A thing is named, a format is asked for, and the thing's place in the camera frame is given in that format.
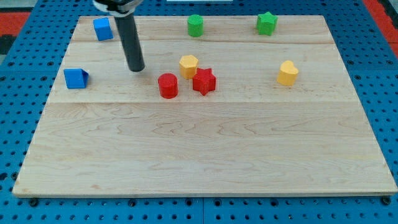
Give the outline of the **silver black rod mount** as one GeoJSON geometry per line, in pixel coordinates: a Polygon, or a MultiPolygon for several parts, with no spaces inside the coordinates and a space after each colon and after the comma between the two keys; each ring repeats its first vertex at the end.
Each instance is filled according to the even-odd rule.
{"type": "Polygon", "coordinates": [[[136,7],[144,0],[93,0],[97,10],[106,12],[114,17],[125,17],[133,14],[136,7]]]}

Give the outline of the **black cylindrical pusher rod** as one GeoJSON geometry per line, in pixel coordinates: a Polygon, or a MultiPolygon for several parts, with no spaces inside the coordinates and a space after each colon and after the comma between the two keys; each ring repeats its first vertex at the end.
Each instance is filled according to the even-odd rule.
{"type": "Polygon", "coordinates": [[[134,14],[129,14],[124,17],[115,17],[114,20],[130,71],[142,71],[145,68],[145,63],[134,20],[134,14]]]}

